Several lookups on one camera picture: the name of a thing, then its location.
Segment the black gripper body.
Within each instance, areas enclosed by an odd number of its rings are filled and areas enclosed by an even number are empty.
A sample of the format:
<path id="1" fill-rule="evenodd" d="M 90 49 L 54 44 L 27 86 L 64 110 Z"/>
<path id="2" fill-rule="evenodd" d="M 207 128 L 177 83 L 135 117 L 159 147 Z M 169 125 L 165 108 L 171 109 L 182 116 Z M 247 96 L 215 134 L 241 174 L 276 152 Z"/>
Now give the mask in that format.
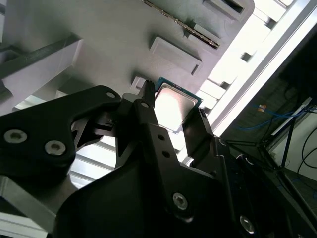
<path id="1" fill-rule="evenodd" d="M 193 209 L 186 223 L 160 200 L 152 175 L 138 162 L 121 167 L 72 194 L 55 221 L 58 238 L 232 238 L 234 226 L 220 184 L 181 166 Z"/>

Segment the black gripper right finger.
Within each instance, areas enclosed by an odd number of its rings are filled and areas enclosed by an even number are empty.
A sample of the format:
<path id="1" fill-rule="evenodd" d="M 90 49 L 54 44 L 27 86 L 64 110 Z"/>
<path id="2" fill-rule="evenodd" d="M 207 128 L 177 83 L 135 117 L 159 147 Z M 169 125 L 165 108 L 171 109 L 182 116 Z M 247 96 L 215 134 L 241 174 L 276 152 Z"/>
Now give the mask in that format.
<path id="1" fill-rule="evenodd" d="M 284 171 L 248 155 L 232 156 L 200 108 L 190 111 L 182 127 L 190 166 L 219 183 L 240 237 L 316 237 L 316 215 Z"/>

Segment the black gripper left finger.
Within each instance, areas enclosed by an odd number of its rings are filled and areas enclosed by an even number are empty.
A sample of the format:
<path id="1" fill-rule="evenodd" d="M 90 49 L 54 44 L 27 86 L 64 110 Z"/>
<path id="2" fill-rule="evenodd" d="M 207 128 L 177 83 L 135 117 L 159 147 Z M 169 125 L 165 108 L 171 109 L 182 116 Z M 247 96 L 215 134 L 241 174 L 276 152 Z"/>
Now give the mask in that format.
<path id="1" fill-rule="evenodd" d="M 116 139 L 116 155 L 123 160 L 117 169 L 138 162 L 152 175 L 163 206 L 191 222 L 185 176 L 154 101 L 155 85 L 146 81 L 133 102 L 96 86 L 2 116 L 1 197 L 35 222 L 55 222 L 79 190 L 67 178 L 77 151 L 107 135 Z"/>

